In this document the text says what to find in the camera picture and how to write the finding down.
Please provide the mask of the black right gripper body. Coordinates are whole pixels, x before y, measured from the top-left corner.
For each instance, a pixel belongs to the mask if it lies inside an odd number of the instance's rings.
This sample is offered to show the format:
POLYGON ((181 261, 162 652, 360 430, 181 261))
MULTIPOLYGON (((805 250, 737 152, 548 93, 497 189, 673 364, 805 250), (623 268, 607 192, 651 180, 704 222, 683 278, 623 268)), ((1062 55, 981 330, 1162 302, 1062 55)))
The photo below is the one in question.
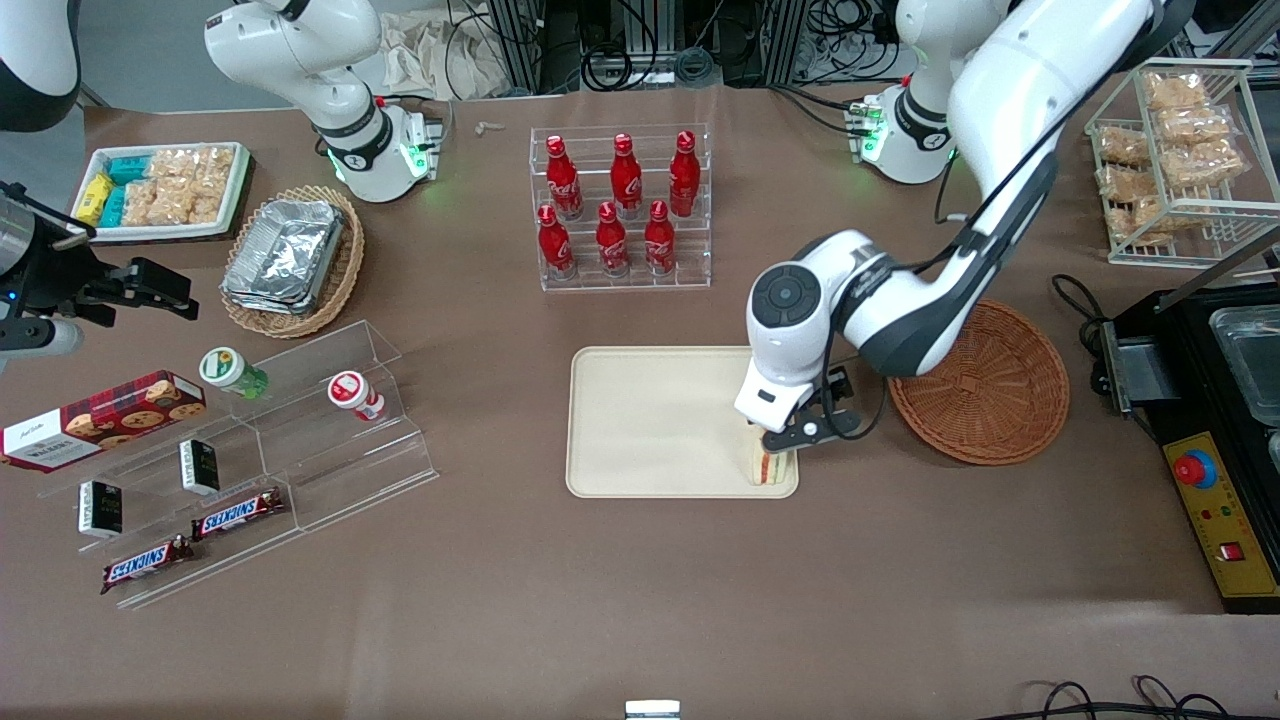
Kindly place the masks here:
POLYGON ((116 266, 99 260, 84 242, 56 249, 70 236, 54 225, 36 225, 22 258, 3 273, 3 318, 61 315, 61 301, 83 283, 122 283, 116 266))

